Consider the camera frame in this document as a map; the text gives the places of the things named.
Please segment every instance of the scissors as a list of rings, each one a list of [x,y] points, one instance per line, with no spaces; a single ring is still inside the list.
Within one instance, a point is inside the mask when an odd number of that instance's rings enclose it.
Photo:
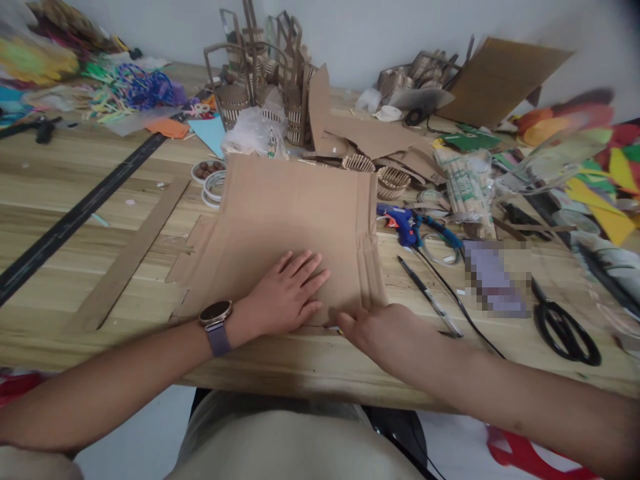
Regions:
[[[539,300],[539,304],[533,310],[535,324],[545,343],[562,358],[571,361],[580,361],[594,367],[602,363],[600,350],[586,330],[570,314],[556,302],[549,300],[534,278],[531,278],[533,293]],[[549,325],[557,335],[562,348],[549,332]],[[576,339],[574,331],[578,334],[587,348],[585,353]]]

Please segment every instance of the blue paper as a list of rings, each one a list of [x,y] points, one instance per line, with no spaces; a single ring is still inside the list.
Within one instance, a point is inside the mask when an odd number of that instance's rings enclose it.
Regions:
[[[210,120],[189,120],[189,126],[204,143],[220,158],[223,158],[220,143],[225,137],[225,126],[222,117],[217,116]]]

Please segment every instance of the smartwatch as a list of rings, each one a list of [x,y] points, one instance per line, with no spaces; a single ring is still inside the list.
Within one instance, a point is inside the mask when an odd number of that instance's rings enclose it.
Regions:
[[[231,351],[225,330],[225,320],[230,316],[232,310],[231,300],[224,300],[208,306],[200,314],[200,325],[207,332],[214,357],[222,357]]]

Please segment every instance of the left hand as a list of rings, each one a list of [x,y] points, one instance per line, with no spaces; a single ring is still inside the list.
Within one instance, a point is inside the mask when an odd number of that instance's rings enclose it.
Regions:
[[[251,293],[234,305],[226,326],[232,347],[261,335],[288,333],[322,307],[322,302],[311,299],[331,274],[325,269],[311,277],[322,255],[307,250],[292,257],[292,252],[287,252]]]

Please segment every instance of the black cable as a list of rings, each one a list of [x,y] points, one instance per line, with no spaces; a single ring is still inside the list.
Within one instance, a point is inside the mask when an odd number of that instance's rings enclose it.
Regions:
[[[433,270],[435,272],[435,274],[438,276],[438,278],[440,279],[440,282],[442,282],[442,284],[447,288],[447,290],[449,290],[451,296],[453,296],[454,300],[457,302],[458,307],[460,307],[460,310],[462,311],[462,314],[465,316],[465,318],[467,319],[467,321],[469,322],[469,324],[472,326],[473,330],[475,330],[475,332],[480,336],[480,338],[482,338],[482,340],[484,340],[485,342],[487,342],[489,344],[489,346],[495,350],[495,352],[500,356],[500,358],[505,358],[505,356],[500,352],[500,350],[498,350],[494,344],[492,344],[488,338],[486,338],[482,332],[480,330],[478,330],[478,327],[475,326],[475,323],[473,322],[473,320],[471,320],[471,317],[469,316],[467,309],[465,308],[464,304],[460,301],[460,298],[458,298],[458,295],[456,294],[456,292],[451,288],[451,286],[447,283],[446,280],[444,280],[444,278],[442,278],[442,275],[440,275],[440,272],[438,272],[438,270],[435,269],[435,267],[433,266],[433,264],[429,261],[429,259],[425,256],[424,253],[422,253],[420,251],[419,248],[414,247],[413,250],[420,255],[423,260],[425,262],[427,262],[428,266],[431,267],[431,270]]]
[[[431,116],[430,115],[427,116],[427,130],[429,130],[431,133],[440,133],[442,135],[451,135],[451,132],[445,132],[445,131],[442,131],[442,130],[432,129],[429,126],[429,120],[431,120]]]
[[[445,478],[445,476],[444,476],[442,473],[440,473],[440,470],[438,470],[438,467],[436,467],[436,466],[435,466],[435,464],[433,463],[433,460],[431,460],[431,459],[429,458],[429,456],[428,456],[428,454],[427,454],[427,451],[426,451],[424,448],[422,448],[422,445],[420,445],[420,440],[418,440],[418,436],[415,434],[415,424],[414,424],[414,423],[412,423],[412,424],[411,424],[411,431],[413,432],[413,438],[415,439],[415,442],[418,444],[418,448],[420,448],[420,450],[422,451],[422,453],[424,453],[424,454],[425,454],[425,457],[427,458],[427,461],[428,461],[428,462],[431,464],[431,466],[436,470],[436,472],[438,472],[438,475],[440,475],[440,477],[442,478],[442,480],[447,480],[447,479]],[[425,445],[426,445],[426,444],[427,444],[427,437],[426,437],[426,435],[424,435],[424,433],[423,433],[423,436],[425,436]]]

